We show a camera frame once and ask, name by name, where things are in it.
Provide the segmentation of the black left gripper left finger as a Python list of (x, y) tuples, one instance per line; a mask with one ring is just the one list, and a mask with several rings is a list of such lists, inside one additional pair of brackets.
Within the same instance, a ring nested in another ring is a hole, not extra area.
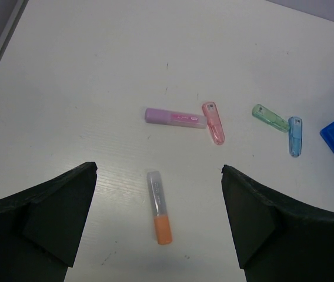
[(0, 281), (64, 281), (91, 206), (97, 166), (0, 199)]

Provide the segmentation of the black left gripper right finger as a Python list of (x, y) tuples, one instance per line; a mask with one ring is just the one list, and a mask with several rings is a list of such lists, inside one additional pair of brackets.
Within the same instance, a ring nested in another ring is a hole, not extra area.
[(247, 281), (334, 281), (334, 212), (295, 200), (232, 166), (222, 191)]

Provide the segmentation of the blue correction tape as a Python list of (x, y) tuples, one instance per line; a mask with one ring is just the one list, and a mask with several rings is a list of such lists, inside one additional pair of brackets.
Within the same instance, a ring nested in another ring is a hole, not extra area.
[(288, 120), (289, 123), (289, 153), (292, 157), (299, 157), (302, 151), (302, 119), (292, 116)]

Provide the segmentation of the orange highlighter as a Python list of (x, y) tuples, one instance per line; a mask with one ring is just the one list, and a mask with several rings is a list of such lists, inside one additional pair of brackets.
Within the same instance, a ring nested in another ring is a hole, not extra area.
[(147, 172), (146, 178), (157, 242), (160, 245), (170, 244), (172, 243), (172, 232), (166, 207), (161, 174), (158, 171)]

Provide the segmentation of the green correction tape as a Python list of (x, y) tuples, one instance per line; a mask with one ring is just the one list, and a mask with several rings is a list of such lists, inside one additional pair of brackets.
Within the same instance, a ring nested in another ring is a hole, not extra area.
[(289, 123), (285, 119), (261, 104), (257, 104), (253, 107), (252, 116), (281, 132), (286, 133), (289, 131)]

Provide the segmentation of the pink correction tape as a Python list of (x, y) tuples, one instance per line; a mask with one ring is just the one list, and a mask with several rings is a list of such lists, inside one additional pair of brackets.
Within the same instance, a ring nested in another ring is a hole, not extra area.
[(222, 145), (225, 142), (225, 134), (216, 104), (214, 102), (206, 102), (202, 105), (202, 110), (207, 118), (208, 128), (214, 143)]

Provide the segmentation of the purple pink highlighter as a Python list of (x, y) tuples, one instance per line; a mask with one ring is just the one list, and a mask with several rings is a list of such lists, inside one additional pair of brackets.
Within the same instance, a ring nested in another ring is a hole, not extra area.
[(145, 122), (197, 129), (205, 129), (207, 127), (207, 118), (205, 116), (154, 108), (145, 110)]

